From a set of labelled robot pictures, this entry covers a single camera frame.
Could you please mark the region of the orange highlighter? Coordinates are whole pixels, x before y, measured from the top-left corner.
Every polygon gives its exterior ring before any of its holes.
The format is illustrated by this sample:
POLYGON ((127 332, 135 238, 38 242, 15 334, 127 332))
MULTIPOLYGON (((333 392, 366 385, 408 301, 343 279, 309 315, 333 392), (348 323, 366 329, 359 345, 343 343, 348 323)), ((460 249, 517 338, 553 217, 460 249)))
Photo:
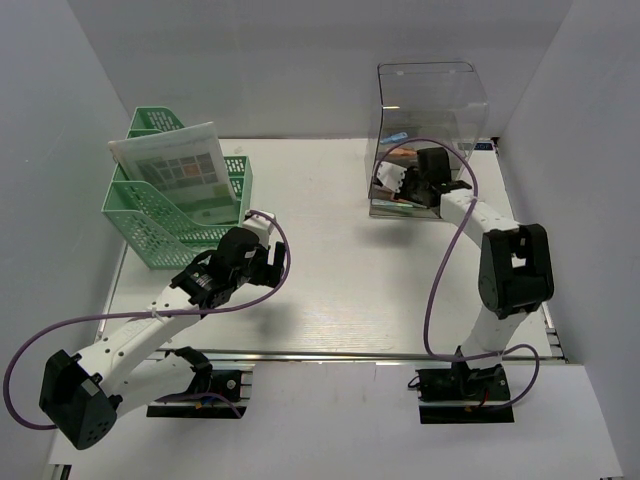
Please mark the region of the orange highlighter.
POLYGON ((390 155, 395 157, 412 157, 416 155, 416 151, 414 149, 400 147, 391 151, 390 155))

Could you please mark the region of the blue highlighter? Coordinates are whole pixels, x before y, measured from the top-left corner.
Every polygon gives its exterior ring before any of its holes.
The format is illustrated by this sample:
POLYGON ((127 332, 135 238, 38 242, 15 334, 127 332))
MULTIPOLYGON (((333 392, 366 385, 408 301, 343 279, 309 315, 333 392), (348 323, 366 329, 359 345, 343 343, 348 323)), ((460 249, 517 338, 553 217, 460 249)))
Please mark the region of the blue highlighter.
POLYGON ((406 132, 399 132, 399 133, 382 138, 379 141, 379 143, 381 145, 391 145, 391 144, 401 143, 407 139, 408 139, 408 134, 406 132))

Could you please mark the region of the document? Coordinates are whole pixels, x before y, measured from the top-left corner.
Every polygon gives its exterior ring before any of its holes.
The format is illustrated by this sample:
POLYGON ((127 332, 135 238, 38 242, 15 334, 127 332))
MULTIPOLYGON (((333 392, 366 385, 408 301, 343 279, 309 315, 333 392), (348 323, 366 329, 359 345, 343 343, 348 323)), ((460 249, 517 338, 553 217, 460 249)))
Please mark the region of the document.
POLYGON ((202 223, 231 221, 235 194, 212 122, 108 143, 131 181, 145 181, 202 223))

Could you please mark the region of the green highlighter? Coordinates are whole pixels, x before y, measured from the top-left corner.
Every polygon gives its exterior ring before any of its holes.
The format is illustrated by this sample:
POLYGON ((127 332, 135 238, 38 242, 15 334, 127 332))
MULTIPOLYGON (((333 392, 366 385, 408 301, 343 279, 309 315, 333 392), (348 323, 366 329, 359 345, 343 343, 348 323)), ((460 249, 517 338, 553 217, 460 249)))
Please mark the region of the green highlighter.
POLYGON ((394 201, 387 201, 387 200, 378 200, 375 199, 372 201, 372 206, 376 207, 376 208, 383 208, 383 209, 413 209, 414 206, 410 203, 403 203, 403 202, 394 202, 394 201))

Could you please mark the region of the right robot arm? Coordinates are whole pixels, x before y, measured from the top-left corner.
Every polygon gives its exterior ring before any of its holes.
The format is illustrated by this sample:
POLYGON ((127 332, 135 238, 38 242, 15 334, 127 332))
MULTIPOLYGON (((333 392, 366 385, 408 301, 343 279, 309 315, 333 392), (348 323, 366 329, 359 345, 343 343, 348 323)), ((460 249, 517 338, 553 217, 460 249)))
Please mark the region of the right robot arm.
POLYGON ((411 193, 456 226, 429 291, 423 342, 426 352, 451 364, 450 381, 461 397, 472 399, 497 377, 502 356, 520 324, 554 294, 548 236, 539 224, 520 224, 479 199, 474 172, 471 182, 455 181, 450 151, 440 146, 417 151, 411 171, 411 193), (444 270, 461 236, 480 249, 478 292, 482 308, 466 340, 452 355, 438 355, 430 344, 430 322, 444 270))

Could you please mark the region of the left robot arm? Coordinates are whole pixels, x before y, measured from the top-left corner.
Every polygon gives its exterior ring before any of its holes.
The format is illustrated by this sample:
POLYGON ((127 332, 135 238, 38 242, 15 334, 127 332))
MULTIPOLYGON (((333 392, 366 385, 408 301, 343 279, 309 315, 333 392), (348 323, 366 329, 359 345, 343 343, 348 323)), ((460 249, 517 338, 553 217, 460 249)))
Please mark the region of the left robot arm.
POLYGON ((289 245, 231 228, 218 246, 197 255, 143 314, 74 355, 60 350, 45 365, 39 406, 78 450, 100 440, 130 411, 155 401, 219 398, 213 366, 192 347, 149 356, 181 331, 228 303, 245 284, 276 289, 287 271, 289 245))

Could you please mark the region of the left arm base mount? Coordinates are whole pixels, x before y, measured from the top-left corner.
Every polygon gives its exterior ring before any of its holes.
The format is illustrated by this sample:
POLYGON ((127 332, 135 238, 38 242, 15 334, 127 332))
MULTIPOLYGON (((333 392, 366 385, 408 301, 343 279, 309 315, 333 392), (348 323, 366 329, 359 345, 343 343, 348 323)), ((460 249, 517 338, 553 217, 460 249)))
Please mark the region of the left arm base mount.
POLYGON ((187 387, 176 392, 177 396, 187 398, 151 403, 146 416, 238 420, 248 407, 252 384, 253 371, 249 365, 217 364, 209 373, 195 374, 187 387))

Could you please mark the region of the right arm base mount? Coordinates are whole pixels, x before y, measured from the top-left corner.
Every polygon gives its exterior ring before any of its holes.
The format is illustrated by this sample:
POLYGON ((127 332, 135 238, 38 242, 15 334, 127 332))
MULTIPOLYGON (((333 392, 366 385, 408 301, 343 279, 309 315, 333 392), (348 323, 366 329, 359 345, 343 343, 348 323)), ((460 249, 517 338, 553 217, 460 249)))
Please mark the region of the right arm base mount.
POLYGON ((407 388, 418 396, 422 425, 511 424, 515 422, 506 374, 498 365, 472 379, 456 363, 449 368, 417 370, 407 388))

